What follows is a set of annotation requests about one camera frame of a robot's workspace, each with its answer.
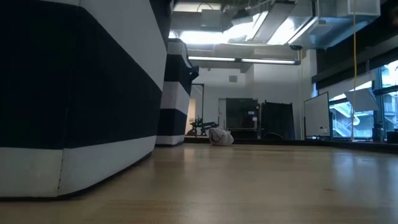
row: black stripe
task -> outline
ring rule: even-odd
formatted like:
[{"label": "black stripe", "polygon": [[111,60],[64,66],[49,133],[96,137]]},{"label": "black stripe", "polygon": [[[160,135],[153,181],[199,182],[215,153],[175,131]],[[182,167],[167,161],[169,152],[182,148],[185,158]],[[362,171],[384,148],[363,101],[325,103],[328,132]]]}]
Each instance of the black stripe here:
[{"label": "black stripe", "polygon": [[66,147],[155,136],[161,90],[89,12],[79,20]]},{"label": "black stripe", "polygon": [[150,6],[154,12],[166,49],[169,44],[169,32],[172,23],[170,2],[171,0],[150,0]]},{"label": "black stripe", "polygon": [[179,82],[188,95],[191,95],[192,88],[190,71],[182,55],[167,55],[164,81]]},{"label": "black stripe", "polygon": [[179,136],[185,134],[187,115],[177,109],[161,109],[158,136]]},{"label": "black stripe", "polygon": [[0,2],[0,147],[63,149],[78,8]]}]

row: whiteboard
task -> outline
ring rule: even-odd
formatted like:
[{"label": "whiteboard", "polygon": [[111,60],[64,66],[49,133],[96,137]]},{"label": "whiteboard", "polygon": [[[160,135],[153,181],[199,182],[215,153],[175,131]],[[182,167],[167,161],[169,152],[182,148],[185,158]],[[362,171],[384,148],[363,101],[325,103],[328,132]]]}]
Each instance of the whiteboard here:
[{"label": "whiteboard", "polygon": [[304,102],[305,135],[330,137],[329,94],[324,93]]}]

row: white stripe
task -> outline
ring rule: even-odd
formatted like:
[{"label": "white stripe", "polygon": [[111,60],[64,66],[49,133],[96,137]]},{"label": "white stripe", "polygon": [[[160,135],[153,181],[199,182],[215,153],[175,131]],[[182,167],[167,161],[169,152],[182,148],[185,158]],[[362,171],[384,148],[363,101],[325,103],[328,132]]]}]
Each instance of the white stripe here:
[{"label": "white stripe", "polygon": [[188,68],[192,68],[191,64],[188,62],[187,48],[184,43],[181,42],[169,42],[169,48],[167,53],[170,55],[181,55],[185,65]]},{"label": "white stripe", "polygon": [[74,6],[78,6],[80,3],[80,0],[42,0],[42,1],[63,3],[63,4],[74,5]]},{"label": "white stripe", "polygon": [[80,6],[163,89],[167,51],[149,0],[81,0]]},{"label": "white stripe", "polygon": [[189,95],[179,82],[164,82],[161,109],[177,109],[188,113]]},{"label": "white stripe", "polygon": [[0,197],[56,197],[62,150],[0,147]]},{"label": "white stripe", "polygon": [[178,143],[184,142],[184,135],[181,136],[158,136],[156,138],[156,144],[165,144],[174,146]]},{"label": "white stripe", "polygon": [[154,149],[156,136],[64,149],[59,195],[85,189],[125,169]]}]

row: wooden floor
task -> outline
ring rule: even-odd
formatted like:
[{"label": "wooden floor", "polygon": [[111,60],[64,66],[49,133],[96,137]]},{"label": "wooden floor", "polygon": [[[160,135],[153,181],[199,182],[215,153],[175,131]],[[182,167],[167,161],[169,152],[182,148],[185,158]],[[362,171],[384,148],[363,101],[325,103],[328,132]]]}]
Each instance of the wooden floor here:
[{"label": "wooden floor", "polygon": [[73,200],[0,202],[0,223],[396,224],[398,157],[325,147],[160,148]]}]

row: wall vent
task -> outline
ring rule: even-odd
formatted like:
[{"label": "wall vent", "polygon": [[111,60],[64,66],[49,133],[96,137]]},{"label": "wall vent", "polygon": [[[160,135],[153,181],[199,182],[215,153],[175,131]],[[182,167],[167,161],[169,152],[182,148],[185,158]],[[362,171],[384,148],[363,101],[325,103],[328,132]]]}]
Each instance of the wall vent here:
[{"label": "wall vent", "polygon": [[238,76],[237,75],[230,75],[229,76],[229,82],[238,82]]}]

